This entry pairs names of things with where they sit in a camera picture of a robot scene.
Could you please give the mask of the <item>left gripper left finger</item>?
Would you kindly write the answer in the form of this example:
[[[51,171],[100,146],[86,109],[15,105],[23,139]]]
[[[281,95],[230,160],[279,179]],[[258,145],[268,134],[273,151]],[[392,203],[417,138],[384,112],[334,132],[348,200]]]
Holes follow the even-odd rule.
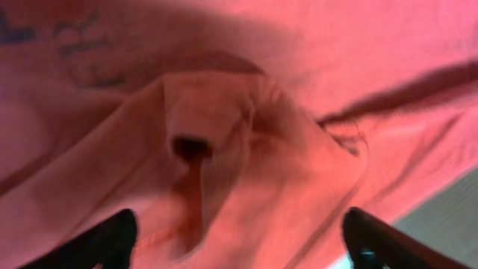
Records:
[[[21,269],[129,269],[136,241],[135,214],[123,209]]]

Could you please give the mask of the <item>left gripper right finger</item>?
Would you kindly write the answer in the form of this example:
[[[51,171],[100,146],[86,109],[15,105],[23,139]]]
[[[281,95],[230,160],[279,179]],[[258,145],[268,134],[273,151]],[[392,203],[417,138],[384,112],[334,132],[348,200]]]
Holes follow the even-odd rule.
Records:
[[[341,232],[354,269],[468,269],[361,208],[349,208]]]

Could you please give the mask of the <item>red t-shirt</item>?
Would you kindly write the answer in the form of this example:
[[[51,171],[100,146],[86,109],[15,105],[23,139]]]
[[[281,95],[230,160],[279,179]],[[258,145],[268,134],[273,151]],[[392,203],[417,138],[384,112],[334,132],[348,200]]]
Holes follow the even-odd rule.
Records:
[[[477,165],[475,1],[3,1],[1,266],[324,268]]]

